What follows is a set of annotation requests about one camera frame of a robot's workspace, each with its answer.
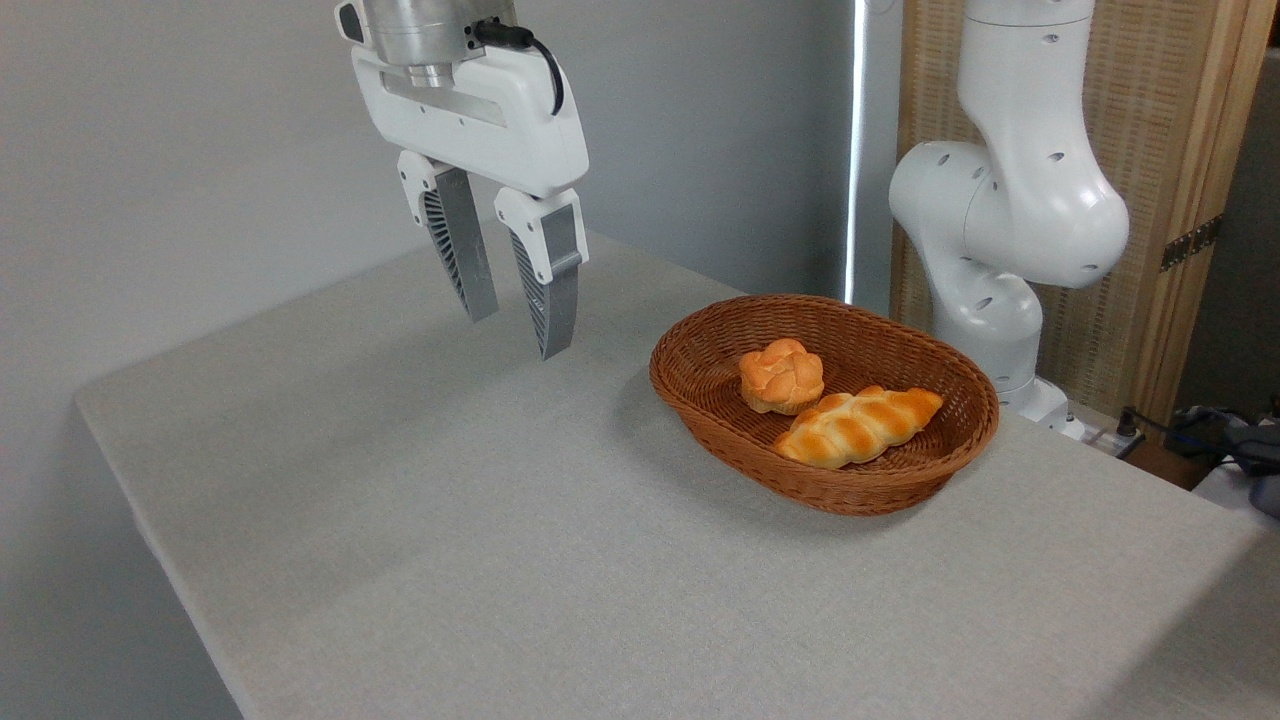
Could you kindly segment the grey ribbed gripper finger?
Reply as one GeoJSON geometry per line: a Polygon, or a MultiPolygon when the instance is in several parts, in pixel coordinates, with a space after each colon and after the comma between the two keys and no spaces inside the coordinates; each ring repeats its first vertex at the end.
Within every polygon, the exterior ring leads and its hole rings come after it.
{"type": "Polygon", "coordinates": [[[498,300],[468,174],[403,150],[397,169],[413,222],[431,236],[471,322],[497,313],[498,300]]]}
{"type": "Polygon", "coordinates": [[[579,195],[548,199],[503,187],[495,210],[508,228],[541,360],[573,338],[579,268],[589,260],[579,195]]]}

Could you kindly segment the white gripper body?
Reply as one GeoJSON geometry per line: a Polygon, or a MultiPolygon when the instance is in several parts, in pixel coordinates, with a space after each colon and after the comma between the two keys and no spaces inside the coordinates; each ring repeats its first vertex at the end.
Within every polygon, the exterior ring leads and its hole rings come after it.
{"type": "Polygon", "coordinates": [[[490,49],[460,63],[449,88],[410,83],[365,47],[351,59],[372,123],[390,143],[535,197],[575,186],[589,169],[570,86],[558,114],[541,54],[490,49]]]}

